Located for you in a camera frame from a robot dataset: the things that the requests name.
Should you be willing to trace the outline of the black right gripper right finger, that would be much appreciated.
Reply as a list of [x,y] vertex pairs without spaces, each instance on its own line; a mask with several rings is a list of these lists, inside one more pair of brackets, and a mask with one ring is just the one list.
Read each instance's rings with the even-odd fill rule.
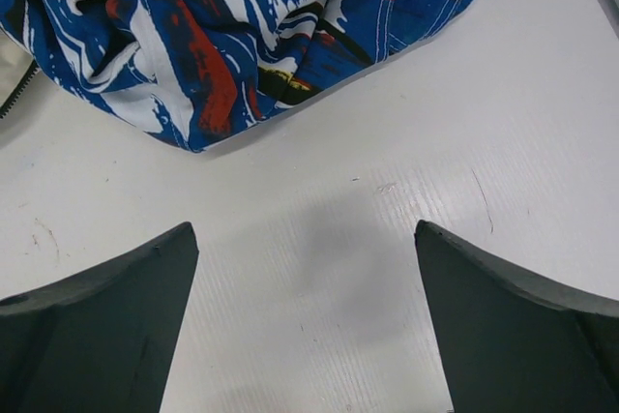
[[615,412],[618,303],[419,221],[420,273],[456,412]]

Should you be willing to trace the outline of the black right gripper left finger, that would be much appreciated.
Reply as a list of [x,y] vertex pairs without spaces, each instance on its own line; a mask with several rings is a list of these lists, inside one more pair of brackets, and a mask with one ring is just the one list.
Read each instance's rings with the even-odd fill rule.
[[157,412],[198,258],[183,222],[1,302],[4,412]]

